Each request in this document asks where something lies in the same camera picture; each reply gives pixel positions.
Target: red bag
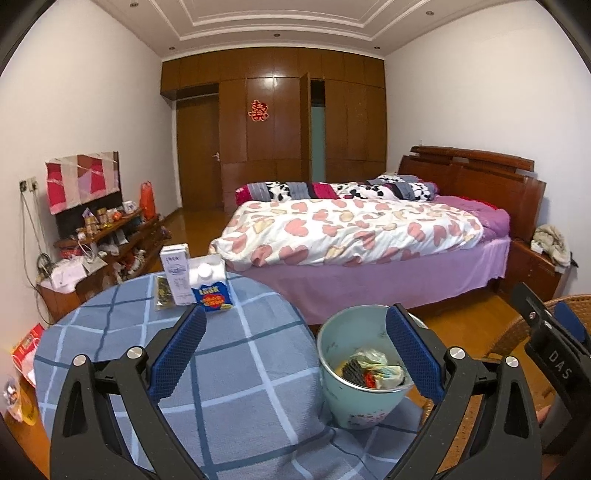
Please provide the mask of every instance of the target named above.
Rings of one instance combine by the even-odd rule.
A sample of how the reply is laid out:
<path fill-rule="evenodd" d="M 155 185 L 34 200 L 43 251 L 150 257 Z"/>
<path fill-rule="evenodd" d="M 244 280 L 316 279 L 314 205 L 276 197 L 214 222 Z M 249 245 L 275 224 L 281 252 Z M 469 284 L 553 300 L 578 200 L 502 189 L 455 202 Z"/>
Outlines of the red bag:
<path fill-rule="evenodd" d="M 139 194 L 139 207 L 144 211 L 144 219 L 151 220 L 156 217 L 156 205 L 154 203 L 154 189 L 148 181 L 144 182 Z"/>

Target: trash can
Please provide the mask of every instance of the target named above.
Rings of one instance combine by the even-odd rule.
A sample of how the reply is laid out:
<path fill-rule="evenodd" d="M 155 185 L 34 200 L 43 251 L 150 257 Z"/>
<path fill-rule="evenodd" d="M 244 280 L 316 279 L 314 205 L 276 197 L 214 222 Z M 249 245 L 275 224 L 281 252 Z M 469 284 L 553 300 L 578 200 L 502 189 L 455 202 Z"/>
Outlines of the trash can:
<path fill-rule="evenodd" d="M 414 385 L 398 352 L 386 333 L 383 305 L 351 307 L 332 316 L 320 329 L 316 345 L 320 358 L 320 379 L 326 401 L 337 424 L 346 429 L 374 427 L 402 401 Z M 413 319 L 424 326 L 418 318 Z M 388 365 L 401 365 L 404 382 L 391 390 L 365 388 L 335 373 L 360 348 L 374 348 L 388 357 Z"/>

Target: white comforter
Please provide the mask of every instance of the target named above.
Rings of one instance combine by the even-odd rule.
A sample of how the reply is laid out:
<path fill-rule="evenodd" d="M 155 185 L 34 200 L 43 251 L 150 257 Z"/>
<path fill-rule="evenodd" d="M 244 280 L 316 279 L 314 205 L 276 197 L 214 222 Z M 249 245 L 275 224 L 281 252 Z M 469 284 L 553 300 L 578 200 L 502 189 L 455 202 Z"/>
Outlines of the white comforter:
<path fill-rule="evenodd" d="M 236 271 L 273 264 L 355 267 L 471 248 L 482 233 L 478 218 L 437 203 L 246 202 L 210 252 Z"/>

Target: blue plaid tablecloth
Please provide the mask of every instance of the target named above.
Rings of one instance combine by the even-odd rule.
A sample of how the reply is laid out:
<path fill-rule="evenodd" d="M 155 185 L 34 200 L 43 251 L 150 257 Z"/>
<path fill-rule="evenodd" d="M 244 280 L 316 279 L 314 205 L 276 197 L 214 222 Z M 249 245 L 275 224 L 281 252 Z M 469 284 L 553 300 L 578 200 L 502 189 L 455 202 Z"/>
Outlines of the blue plaid tablecloth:
<path fill-rule="evenodd" d="M 297 309 L 250 278 L 229 274 L 229 283 L 235 307 L 208 314 L 174 394 L 159 403 L 194 461 L 210 480 L 382 480 L 412 442 L 420 408 L 404 399 L 373 429 L 336 427 Z M 48 435 L 76 355 L 119 358 L 181 316 L 182 308 L 155 310 L 154 284 L 146 275 L 113 287 L 45 332 L 35 375 Z M 113 407 L 135 463 L 151 468 L 120 397 Z"/>

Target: wooden headboard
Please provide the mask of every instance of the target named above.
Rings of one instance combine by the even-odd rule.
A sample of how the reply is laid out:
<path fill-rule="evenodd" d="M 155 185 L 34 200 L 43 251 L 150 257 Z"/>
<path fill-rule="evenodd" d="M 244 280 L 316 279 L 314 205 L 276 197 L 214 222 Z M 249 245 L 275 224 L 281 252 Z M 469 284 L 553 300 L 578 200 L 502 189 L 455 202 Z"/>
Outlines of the wooden headboard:
<path fill-rule="evenodd" d="M 435 182 L 440 195 L 484 200 L 511 216 L 512 238 L 529 242 L 534 234 L 546 183 L 521 174 L 534 171 L 534 161 L 501 153 L 448 147 L 412 147 L 399 174 Z"/>

